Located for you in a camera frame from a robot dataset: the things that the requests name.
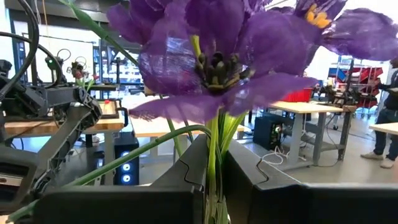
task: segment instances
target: gray floor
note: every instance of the gray floor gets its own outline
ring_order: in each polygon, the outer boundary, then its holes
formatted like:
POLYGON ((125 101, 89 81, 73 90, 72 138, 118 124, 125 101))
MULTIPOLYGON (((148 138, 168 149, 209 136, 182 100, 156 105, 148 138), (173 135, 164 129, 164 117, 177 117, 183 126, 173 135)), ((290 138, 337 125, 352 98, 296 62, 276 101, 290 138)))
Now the gray floor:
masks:
MULTIPOLYGON (((340 127, 342 127, 342 119, 339 119, 340 127)), ((292 177, 302 182, 355 182, 355 183, 398 183, 398 162, 391 170, 382 169, 377 161, 367 161, 360 158, 360 154, 369 152, 374 147, 374 133, 368 129, 368 124, 374 123, 371 119, 353 119, 351 126, 351 135, 348 139, 348 148, 344 161, 337 162, 337 152, 328 151, 321 154, 320 166, 309 167, 287 171, 292 177)), ((330 138, 334 142, 338 142, 340 132, 332 129, 328 130, 330 138)), ((324 141, 332 143, 325 132, 324 141)), ((23 139, 26 150, 37 151, 48 138, 31 138, 23 139)), ((140 138, 140 145, 149 142, 149 138, 140 138)), ((19 139, 14 140, 17 148, 21 148, 19 139)), ((148 160, 149 152, 145 153, 141 159, 140 165, 140 184, 148 184, 160 177, 172 165, 172 141, 165 142, 159 146, 159 155, 165 159, 157 163, 151 163, 148 160)), ((249 150, 252 150, 259 156, 263 156, 266 151, 257 144, 244 144, 249 150)), ((311 154, 312 148, 306 146, 303 154, 311 154)))

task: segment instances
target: jeans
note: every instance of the jeans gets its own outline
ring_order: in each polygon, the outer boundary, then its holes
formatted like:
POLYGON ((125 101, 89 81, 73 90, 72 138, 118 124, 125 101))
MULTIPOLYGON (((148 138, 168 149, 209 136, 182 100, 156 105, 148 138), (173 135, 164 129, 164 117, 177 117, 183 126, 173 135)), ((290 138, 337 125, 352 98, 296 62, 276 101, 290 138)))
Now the jeans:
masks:
MULTIPOLYGON (((393 111, 389 109, 383 109, 379 113, 379 117, 377 117, 376 124, 386 124, 386 123, 395 123, 398 122, 398 111, 393 111)), ((376 132, 376 145, 373 152, 376 155, 382 155, 384 152, 384 148, 386 147, 387 134, 380 131, 376 132)), ((390 145, 390 150, 387 155, 387 158, 394 161, 398 157, 398 136, 392 135, 392 142, 390 145)))

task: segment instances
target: red object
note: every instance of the red object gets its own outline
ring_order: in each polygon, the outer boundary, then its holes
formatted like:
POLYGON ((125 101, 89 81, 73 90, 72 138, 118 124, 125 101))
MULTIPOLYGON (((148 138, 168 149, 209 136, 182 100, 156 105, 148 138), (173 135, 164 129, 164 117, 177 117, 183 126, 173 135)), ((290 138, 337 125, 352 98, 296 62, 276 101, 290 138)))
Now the red object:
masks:
POLYGON ((295 91, 289 95, 287 95, 282 101, 285 102, 309 102, 311 99, 311 88, 305 88, 300 91, 295 91))

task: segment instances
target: sneaker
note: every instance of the sneaker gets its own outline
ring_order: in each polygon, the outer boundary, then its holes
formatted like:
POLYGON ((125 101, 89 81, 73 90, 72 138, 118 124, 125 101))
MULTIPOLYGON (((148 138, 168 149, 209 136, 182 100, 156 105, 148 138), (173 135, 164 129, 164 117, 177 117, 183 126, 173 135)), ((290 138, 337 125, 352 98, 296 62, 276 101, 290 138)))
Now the sneaker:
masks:
POLYGON ((383 160, 383 155, 376 155, 374 152, 369 152, 367 154, 361 154, 362 158, 365 159, 374 159, 374 160, 383 160))
POLYGON ((381 163, 380 167, 385 169, 391 169, 394 166, 395 161, 385 158, 381 163))

